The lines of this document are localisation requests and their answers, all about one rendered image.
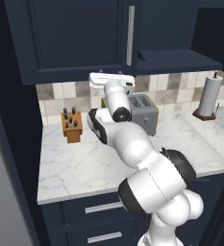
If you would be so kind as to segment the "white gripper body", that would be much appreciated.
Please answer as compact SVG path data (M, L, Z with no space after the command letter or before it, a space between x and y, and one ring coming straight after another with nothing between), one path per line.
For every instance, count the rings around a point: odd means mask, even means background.
M89 74L89 85L93 88L103 88L111 80L118 80L123 86L134 86L135 78L130 75L94 73Z

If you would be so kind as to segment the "navy base cabinet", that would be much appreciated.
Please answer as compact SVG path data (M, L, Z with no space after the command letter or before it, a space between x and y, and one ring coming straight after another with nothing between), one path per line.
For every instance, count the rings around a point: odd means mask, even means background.
M198 178L189 188L204 201L202 215L177 230L185 246L224 246L224 173Z

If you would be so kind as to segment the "wooden knife block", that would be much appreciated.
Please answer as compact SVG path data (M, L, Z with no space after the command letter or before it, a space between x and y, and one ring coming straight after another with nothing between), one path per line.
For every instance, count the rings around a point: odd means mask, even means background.
M67 108L63 109L62 133L66 137L68 143L81 141L81 135L83 134L82 116L75 108L72 108L71 111Z

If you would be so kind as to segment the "grey toaster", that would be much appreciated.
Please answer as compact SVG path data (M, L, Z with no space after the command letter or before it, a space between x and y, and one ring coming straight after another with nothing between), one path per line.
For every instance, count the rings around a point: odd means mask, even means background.
M109 110L114 122L131 121L148 135L156 133L159 109L146 94L106 96L102 107Z

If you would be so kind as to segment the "navy drawer front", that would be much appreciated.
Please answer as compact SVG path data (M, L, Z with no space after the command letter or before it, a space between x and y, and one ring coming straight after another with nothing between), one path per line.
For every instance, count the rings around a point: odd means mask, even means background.
M65 201L62 209L65 222L70 226L131 217L131 213L121 204L117 192Z
M70 246L133 246L136 220L114 220L68 232Z

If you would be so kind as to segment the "grey fridge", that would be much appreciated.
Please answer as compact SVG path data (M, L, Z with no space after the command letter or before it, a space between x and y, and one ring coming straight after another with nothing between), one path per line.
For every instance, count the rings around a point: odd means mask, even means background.
M0 146L0 246L34 246Z

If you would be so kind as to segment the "navy wall cabinet door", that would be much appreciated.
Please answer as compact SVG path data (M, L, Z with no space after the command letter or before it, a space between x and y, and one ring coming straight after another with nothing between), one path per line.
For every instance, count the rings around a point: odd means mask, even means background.
M224 71L224 0L202 0L191 49L222 64Z
M24 85L85 81L91 72L135 74L140 0L5 0ZM135 6L132 65L126 64Z

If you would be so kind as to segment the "navy wall cabinet body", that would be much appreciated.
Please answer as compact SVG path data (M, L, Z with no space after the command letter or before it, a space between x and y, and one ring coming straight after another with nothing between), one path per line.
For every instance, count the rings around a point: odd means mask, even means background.
M142 0L139 75L220 69L222 64L191 48L199 1Z

